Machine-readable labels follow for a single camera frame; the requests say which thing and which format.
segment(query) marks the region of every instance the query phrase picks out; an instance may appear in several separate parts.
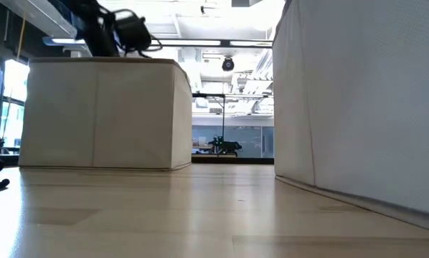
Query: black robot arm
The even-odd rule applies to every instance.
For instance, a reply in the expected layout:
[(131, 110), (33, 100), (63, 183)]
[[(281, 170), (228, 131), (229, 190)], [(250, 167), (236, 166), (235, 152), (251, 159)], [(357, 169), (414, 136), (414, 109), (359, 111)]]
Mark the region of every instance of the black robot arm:
[(94, 57), (117, 57), (118, 47), (125, 53), (142, 51), (151, 45), (151, 35), (131, 10), (108, 11), (96, 0), (49, 0), (77, 29)]

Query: wooden floor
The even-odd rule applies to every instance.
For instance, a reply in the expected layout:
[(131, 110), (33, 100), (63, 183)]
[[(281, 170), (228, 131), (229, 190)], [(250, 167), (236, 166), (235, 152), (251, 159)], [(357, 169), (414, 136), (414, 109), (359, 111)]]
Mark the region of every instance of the wooden floor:
[(0, 257), (429, 257), (429, 231), (276, 181), (272, 166), (2, 178)]

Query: security camera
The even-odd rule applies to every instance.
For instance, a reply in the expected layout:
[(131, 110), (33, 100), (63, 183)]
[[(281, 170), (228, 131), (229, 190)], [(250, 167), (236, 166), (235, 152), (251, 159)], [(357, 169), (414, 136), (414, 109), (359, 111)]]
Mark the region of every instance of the security camera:
[(234, 70), (234, 61), (232, 61), (231, 57), (226, 57), (224, 59), (224, 62), (222, 63), (222, 69), (225, 72), (230, 72), (230, 71)]

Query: beige box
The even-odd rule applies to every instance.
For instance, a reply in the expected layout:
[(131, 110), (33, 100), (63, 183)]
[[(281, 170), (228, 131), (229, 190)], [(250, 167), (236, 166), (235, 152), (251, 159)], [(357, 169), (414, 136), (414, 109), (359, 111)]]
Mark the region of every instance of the beige box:
[(170, 59), (34, 59), (19, 165), (185, 166), (191, 101), (187, 76)]

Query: black camera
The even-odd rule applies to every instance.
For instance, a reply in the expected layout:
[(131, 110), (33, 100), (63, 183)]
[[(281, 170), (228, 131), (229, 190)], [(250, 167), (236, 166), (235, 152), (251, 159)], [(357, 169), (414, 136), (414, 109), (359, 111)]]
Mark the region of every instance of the black camera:
[(234, 61), (232, 60), (231, 57), (226, 57), (224, 59), (224, 62), (222, 63), (222, 69), (225, 72), (230, 72), (230, 71), (234, 70), (234, 66), (235, 66)]

